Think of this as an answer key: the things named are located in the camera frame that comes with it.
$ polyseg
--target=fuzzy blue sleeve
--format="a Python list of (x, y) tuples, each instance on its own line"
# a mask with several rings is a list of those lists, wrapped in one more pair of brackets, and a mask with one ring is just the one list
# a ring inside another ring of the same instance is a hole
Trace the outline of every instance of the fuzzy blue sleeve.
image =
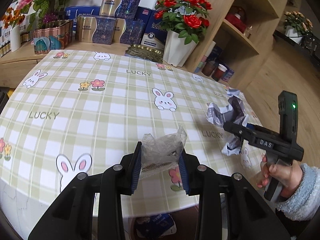
[(291, 220), (311, 220), (320, 205), (320, 169), (305, 163), (300, 167), (303, 178), (299, 188), (285, 202), (276, 203), (276, 208)]

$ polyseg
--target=decorative planter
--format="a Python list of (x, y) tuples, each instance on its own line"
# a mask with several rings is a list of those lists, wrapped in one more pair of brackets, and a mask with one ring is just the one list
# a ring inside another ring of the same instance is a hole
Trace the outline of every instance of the decorative planter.
[(20, 26), (16, 25), (10, 31), (11, 51), (16, 51), (21, 47)]
[(178, 33), (168, 31), (163, 60), (169, 65), (182, 67), (197, 44), (191, 41), (191, 43), (184, 45), (185, 38), (178, 38), (178, 36)]
[(285, 35), (289, 37), (291, 40), (293, 40), (295, 43), (298, 43), (298, 44), (301, 43), (302, 37), (299, 37), (301, 36), (301, 34), (298, 34), (295, 28), (291, 26), (287, 26), (285, 29)]
[(49, 22), (46, 29), (33, 32), (35, 54), (48, 53), (52, 49), (64, 49), (72, 41), (73, 20)]

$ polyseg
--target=white vase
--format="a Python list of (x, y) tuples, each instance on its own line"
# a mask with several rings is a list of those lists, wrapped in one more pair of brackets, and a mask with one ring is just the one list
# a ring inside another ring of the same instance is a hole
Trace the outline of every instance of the white vase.
[(301, 34), (298, 34), (297, 30), (295, 28), (293, 28), (292, 26), (287, 26), (285, 29), (285, 35), (287, 37), (289, 37), (291, 40), (293, 40), (295, 43), (300, 44), (302, 37), (298, 37), (301, 36)]
[(178, 36), (178, 33), (168, 31), (163, 60), (169, 65), (182, 67), (197, 44), (191, 41), (189, 44), (184, 45), (185, 38), (178, 38)]
[(10, 31), (10, 43), (11, 43), (11, 51), (16, 51), (21, 47), (21, 40), (20, 40), (20, 26), (16, 25)]

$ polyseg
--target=green and white plaid pattern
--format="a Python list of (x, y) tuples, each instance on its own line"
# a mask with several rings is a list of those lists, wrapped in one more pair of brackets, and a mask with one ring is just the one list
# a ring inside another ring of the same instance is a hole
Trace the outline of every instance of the green and white plaid pattern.
[[(0, 176), (11, 187), (51, 204), (60, 192), (59, 154), (74, 167), (82, 154), (89, 153), (88, 173), (98, 174), (132, 153), (145, 133), (160, 137), (175, 133), (179, 124), (188, 134), (186, 152), (217, 173), (240, 172), (250, 179), (260, 170), (263, 151), (246, 145), (251, 168), (244, 169), (239, 155), (221, 154), (228, 135), (206, 120), (207, 103), (228, 104), (225, 86), (209, 79), (197, 82), (191, 73), (161, 70), (136, 58), (110, 55), (109, 60), (94, 60), (94, 52), (64, 53), (70, 56), (53, 58), (54, 50), (41, 60), (26, 79), (36, 70), (48, 75), (30, 88), (22, 81), (1, 114), (0, 138), (12, 149), (9, 158), (0, 159)], [(80, 83), (96, 79), (104, 81), (103, 87), (92, 90), (90, 85), (79, 91)], [(175, 112), (155, 106), (153, 88), (174, 94)], [(240, 97), (249, 122), (260, 125), (243, 94)], [(171, 186), (168, 171), (140, 180), (133, 196), (122, 197), (123, 215), (157, 214), (198, 203), (197, 197)]]

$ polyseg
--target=metal screw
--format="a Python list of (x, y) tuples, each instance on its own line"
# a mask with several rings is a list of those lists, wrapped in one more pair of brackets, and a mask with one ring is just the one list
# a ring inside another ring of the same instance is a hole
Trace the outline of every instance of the metal screw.
[(204, 166), (204, 165), (199, 165), (198, 166), (198, 171), (205, 171), (206, 169), (207, 169), (207, 167)]
[(113, 166), (113, 170), (115, 170), (115, 171), (120, 171), (120, 170), (122, 170), (122, 165), (121, 164), (116, 164), (116, 165), (114, 165)]
[(77, 175), (78, 179), (84, 179), (87, 176), (87, 174), (85, 172), (81, 172)]
[(236, 179), (236, 180), (241, 180), (242, 179), (242, 175), (240, 173), (235, 173), (233, 175), (233, 177)]

